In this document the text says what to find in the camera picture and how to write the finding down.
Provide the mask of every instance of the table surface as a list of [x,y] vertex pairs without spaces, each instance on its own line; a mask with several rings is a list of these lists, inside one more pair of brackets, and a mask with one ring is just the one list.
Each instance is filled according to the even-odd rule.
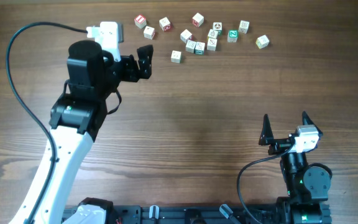
[[[204,24],[191,24],[199,12]],[[137,14],[156,28],[145,39]],[[167,16],[173,30],[162,32]],[[250,21],[248,34],[227,42],[227,31]],[[123,55],[154,45],[153,75],[121,83],[123,104],[108,116],[83,161],[67,205],[85,197],[116,205],[238,204],[236,177],[267,156],[258,146],[265,113],[277,138],[301,124],[301,112],[324,132],[309,162],[332,168],[329,191],[335,223],[358,223],[358,1],[196,1],[0,6],[0,223],[22,203],[42,157],[46,137],[8,86],[4,56],[11,35],[34,21],[84,29],[101,21],[124,24]],[[184,29],[205,41],[223,22],[218,49],[185,52]],[[267,48],[256,38],[266,34]],[[45,124],[68,78],[68,47],[84,34],[36,27],[15,41],[12,76],[24,101]],[[171,63],[182,51],[181,64]],[[110,108],[117,99],[108,100]],[[278,160],[251,167],[242,178],[246,202],[286,196]]]

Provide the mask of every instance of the wooden table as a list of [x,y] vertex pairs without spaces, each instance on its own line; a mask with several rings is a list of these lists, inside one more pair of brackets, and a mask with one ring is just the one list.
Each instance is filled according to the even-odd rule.
[[[200,28],[193,15],[205,16]],[[158,34],[145,39],[134,24],[143,14]],[[168,16],[174,28],[162,32]],[[237,43],[227,31],[240,20],[250,30]],[[334,223],[358,223],[358,1],[196,1],[0,6],[0,223],[22,203],[42,157],[46,137],[19,106],[7,84],[4,56],[11,35],[34,21],[84,29],[101,21],[124,24],[123,55],[154,45],[153,75],[121,83],[124,102],[108,116],[83,161],[67,201],[85,197],[116,205],[238,204],[236,176],[267,156],[258,146],[263,115],[277,138],[301,124],[307,111],[324,131],[309,162],[332,168],[329,201]],[[205,41],[223,22],[218,50],[185,52],[184,29]],[[259,50],[257,37],[270,44]],[[47,124],[68,78],[68,47],[85,39],[54,27],[36,27],[15,41],[12,76],[24,101]],[[183,54],[171,63],[172,50]],[[109,107],[117,103],[109,99]],[[242,178],[246,202],[286,196],[278,160],[250,168]]]

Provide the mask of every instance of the white cube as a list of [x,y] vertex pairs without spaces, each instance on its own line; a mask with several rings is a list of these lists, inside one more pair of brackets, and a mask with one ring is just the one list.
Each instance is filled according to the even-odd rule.
[[146,22],[146,18],[143,16],[143,15],[138,15],[136,18],[135,18],[135,25],[139,28],[143,28],[145,27],[147,24]]
[[205,49],[205,43],[197,42],[195,48],[195,54],[203,55]]
[[208,32],[208,39],[212,38],[212,39],[217,39],[218,38],[218,32],[216,30],[210,29]]
[[268,44],[269,44],[269,39],[267,38],[266,35],[263,35],[262,37],[258,37],[258,39],[256,40],[256,45],[258,45],[259,49],[268,46]]
[[221,35],[222,32],[223,32],[222,23],[221,22],[214,22],[214,24],[212,25],[212,29],[216,30],[218,32],[218,34]]
[[144,37],[152,40],[155,34],[155,30],[153,27],[147,26],[143,31]]
[[190,31],[186,30],[183,31],[181,34],[180,34],[180,39],[181,41],[183,41],[185,44],[187,44],[187,40],[191,40],[193,38],[193,34],[191,34]]
[[239,32],[246,34],[248,32],[249,22],[248,21],[241,21],[239,26]]
[[181,59],[181,52],[172,50],[171,62],[180,63],[180,59]]
[[160,27],[164,31],[171,29],[171,22],[168,20],[167,17],[160,19]]
[[207,50],[216,50],[216,45],[218,44],[218,40],[214,38],[209,38],[208,43],[206,44]]
[[195,14],[195,16],[193,16],[192,22],[193,22],[194,26],[200,27],[202,25],[202,23],[204,22],[204,16],[202,16],[200,13],[197,12],[197,14]]
[[195,48],[196,48],[196,42],[192,40],[187,40],[186,51],[190,53],[194,53]]
[[239,37],[239,31],[238,30],[229,30],[227,33],[227,41],[229,43],[237,42],[237,38]]

